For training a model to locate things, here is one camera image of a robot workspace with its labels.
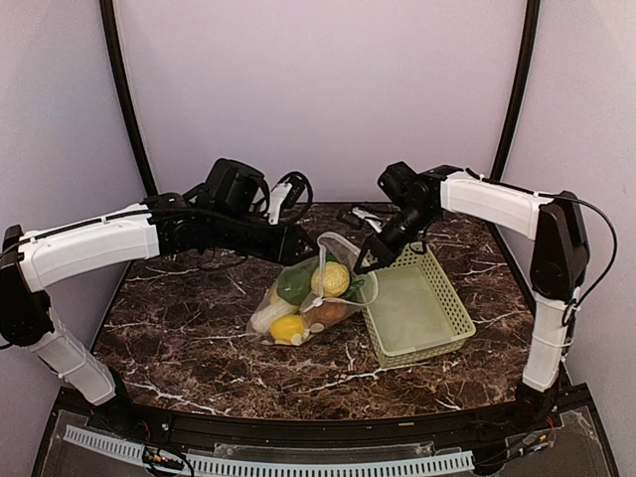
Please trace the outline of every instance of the clear plastic bag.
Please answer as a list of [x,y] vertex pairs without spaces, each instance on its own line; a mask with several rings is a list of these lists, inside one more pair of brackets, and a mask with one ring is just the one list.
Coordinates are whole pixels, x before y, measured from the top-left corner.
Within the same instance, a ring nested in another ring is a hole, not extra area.
[[263,344],[299,346],[378,296],[374,273],[353,272],[360,249],[331,232],[317,240],[318,256],[286,267],[247,323]]

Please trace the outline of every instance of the white vegetable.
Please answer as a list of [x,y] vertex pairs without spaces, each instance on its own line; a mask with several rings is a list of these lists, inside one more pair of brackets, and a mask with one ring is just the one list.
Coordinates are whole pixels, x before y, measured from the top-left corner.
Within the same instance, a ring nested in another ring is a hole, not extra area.
[[251,327],[256,333],[264,335],[269,331],[269,326],[278,318],[293,315],[297,311],[297,306],[279,298],[276,302],[251,315],[249,323],[251,323]]

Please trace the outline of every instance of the yellow fruit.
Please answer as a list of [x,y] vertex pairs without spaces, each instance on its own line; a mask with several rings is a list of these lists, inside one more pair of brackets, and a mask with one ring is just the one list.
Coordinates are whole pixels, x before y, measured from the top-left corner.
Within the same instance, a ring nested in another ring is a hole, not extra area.
[[270,304],[270,305],[274,304],[275,302],[277,302],[277,301],[278,301],[278,299],[279,299],[279,298],[280,298],[280,297],[278,296],[278,293],[276,293],[276,287],[274,287],[274,288],[271,290],[271,293],[270,293],[270,295],[269,295],[269,304]]
[[283,316],[274,321],[269,327],[269,334],[275,341],[285,342],[285,344],[289,345],[297,341],[293,340],[294,336],[300,335],[302,337],[304,332],[305,325],[300,315]]
[[[345,265],[328,261],[325,263],[325,277],[323,279],[323,296],[340,296],[349,288],[349,270]],[[311,277],[311,289],[320,293],[320,268]]]

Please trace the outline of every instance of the marble table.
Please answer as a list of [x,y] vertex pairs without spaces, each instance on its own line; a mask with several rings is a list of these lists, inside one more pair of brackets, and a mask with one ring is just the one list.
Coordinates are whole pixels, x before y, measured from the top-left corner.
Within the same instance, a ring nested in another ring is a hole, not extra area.
[[[314,205],[301,223],[361,243],[364,233],[335,221],[341,207]],[[298,348],[253,343],[245,323],[281,267],[250,258],[210,270],[237,260],[226,250],[135,262],[94,352],[134,401],[207,414],[364,419],[512,400],[533,317],[505,259],[485,224],[466,216],[446,214],[427,239],[477,327],[458,352],[382,370],[360,314]]]

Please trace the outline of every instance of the plastic basket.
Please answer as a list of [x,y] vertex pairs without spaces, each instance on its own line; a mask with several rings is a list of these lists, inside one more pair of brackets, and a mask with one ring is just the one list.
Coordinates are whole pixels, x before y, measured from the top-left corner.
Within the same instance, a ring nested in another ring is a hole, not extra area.
[[396,368],[459,350],[475,334],[439,262],[421,242],[376,271],[379,294],[363,310],[380,366]]

